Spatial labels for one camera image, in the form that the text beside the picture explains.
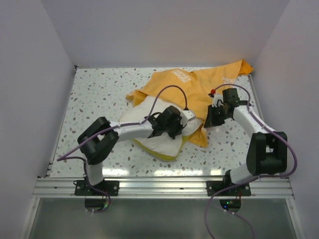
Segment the white pillow yellow edge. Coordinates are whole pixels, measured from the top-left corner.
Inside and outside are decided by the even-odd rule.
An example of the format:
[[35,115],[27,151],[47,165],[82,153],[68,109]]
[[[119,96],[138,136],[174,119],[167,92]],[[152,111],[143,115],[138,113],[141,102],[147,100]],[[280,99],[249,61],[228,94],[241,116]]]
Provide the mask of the white pillow yellow edge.
[[[149,114],[154,100],[155,97],[147,96],[142,103],[124,112],[119,118],[119,122],[136,122],[143,120],[144,117]],[[170,138],[167,133],[163,133],[161,136],[152,138],[135,138],[133,142],[157,159],[162,161],[174,161],[180,149],[201,125],[202,120],[195,118],[187,124],[182,130],[181,135],[175,139]]]

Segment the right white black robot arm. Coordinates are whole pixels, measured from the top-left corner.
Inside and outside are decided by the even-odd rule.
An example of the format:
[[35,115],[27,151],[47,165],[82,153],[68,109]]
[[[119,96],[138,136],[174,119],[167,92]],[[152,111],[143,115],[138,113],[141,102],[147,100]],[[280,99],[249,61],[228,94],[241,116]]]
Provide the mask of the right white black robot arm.
[[287,140],[284,132],[269,128],[260,117],[250,109],[248,100],[241,100],[234,88],[218,94],[211,90],[212,104],[208,106],[205,128],[221,126],[232,119],[240,124],[250,137],[246,163],[229,170],[223,176],[222,190],[226,195],[234,195],[242,182],[254,176],[275,175],[287,169]]

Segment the orange pillowcase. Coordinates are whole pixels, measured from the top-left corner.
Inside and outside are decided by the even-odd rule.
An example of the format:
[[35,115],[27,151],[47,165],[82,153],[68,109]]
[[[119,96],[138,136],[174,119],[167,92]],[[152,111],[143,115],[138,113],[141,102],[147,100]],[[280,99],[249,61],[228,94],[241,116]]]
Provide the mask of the orange pillowcase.
[[184,98],[187,97],[187,107],[195,113],[197,118],[206,121],[208,106],[212,104],[212,98],[208,95],[211,90],[223,84],[234,84],[239,76],[249,75],[253,70],[247,61],[240,60],[191,72],[179,68],[154,72],[146,85],[127,94],[126,99],[137,106],[147,96],[156,97],[164,87],[177,85],[183,89],[185,95],[179,89],[171,87],[164,90],[159,98],[183,109],[185,107]]

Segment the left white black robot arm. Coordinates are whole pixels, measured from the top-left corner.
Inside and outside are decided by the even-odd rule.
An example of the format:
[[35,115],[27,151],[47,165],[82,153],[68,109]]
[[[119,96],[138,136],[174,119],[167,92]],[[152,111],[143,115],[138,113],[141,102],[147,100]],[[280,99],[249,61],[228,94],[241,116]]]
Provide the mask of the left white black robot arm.
[[117,142],[153,138],[163,133],[175,139],[181,135],[193,116],[188,108],[180,111],[174,106],[169,106],[161,113],[146,116],[141,122],[112,123],[105,117],[95,120],[77,139],[80,151],[86,157],[86,190],[94,196],[102,193],[103,161]]

